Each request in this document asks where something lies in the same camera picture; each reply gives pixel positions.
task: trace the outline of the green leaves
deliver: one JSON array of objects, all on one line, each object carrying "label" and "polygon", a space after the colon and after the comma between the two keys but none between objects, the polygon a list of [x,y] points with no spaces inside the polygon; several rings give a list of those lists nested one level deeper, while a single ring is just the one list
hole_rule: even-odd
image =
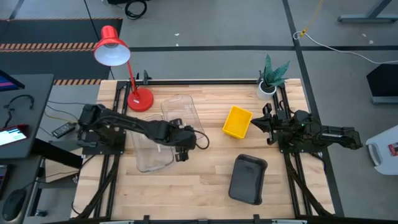
[{"label": "green leaves", "polygon": [[271,57],[267,54],[266,56],[266,67],[264,68],[266,74],[272,72]]},{"label": "green leaves", "polygon": [[262,79],[264,80],[266,86],[278,86],[285,82],[286,78],[282,77],[285,75],[289,65],[290,61],[277,68],[275,71],[272,71],[271,57],[267,54],[266,66],[264,68],[264,73],[262,73]]}]

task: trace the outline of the potted plant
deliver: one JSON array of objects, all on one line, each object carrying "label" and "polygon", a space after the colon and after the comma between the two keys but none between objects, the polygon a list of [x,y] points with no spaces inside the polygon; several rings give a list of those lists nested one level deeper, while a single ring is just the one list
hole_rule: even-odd
[{"label": "potted plant", "polygon": [[269,55],[266,57],[266,66],[264,72],[260,73],[260,78],[257,81],[259,88],[257,89],[257,96],[261,100],[268,100],[272,98],[273,94],[276,92],[276,87],[285,82],[286,78],[282,78],[287,69],[289,68],[290,61],[281,67],[277,68],[275,71],[272,70],[271,58]]}]

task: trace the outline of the lamp base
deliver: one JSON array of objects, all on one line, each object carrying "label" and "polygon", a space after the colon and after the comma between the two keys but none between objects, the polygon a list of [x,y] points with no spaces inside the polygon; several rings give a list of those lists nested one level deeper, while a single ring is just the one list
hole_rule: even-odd
[{"label": "lamp base", "polygon": [[127,98],[127,104],[133,111],[143,112],[151,108],[152,104],[154,104],[154,96],[152,92],[145,88],[137,89],[137,94],[139,97],[136,97],[133,92],[131,92]]}]

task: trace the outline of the black floor mat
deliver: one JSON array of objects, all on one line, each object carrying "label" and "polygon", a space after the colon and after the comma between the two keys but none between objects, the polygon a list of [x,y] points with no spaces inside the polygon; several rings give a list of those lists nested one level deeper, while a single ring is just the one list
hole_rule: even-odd
[{"label": "black floor mat", "polygon": [[[111,25],[120,33],[122,19],[93,22],[98,32]],[[9,74],[52,73],[58,85],[97,84],[109,75],[109,67],[94,59],[97,41],[89,19],[0,21],[0,69]]]}]

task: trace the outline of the warning tape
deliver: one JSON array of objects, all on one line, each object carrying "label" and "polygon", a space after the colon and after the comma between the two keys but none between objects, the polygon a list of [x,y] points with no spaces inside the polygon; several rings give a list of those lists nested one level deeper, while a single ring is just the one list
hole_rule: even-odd
[{"label": "warning tape", "polygon": [[54,85],[99,85],[102,79],[54,80]]},{"label": "warning tape", "polygon": [[82,52],[93,51],[97,43],[0,44],[0,52]]},{"label": "warning tape", "polygon": [[[93,18],[93,20],[105,20],[105,19],[123,19],[121,17],[101,17],[101,18]],[[90,18],[20,18],[20,19],[0,19],[0,21],[68,21],[68,20],[90,20]]]}]

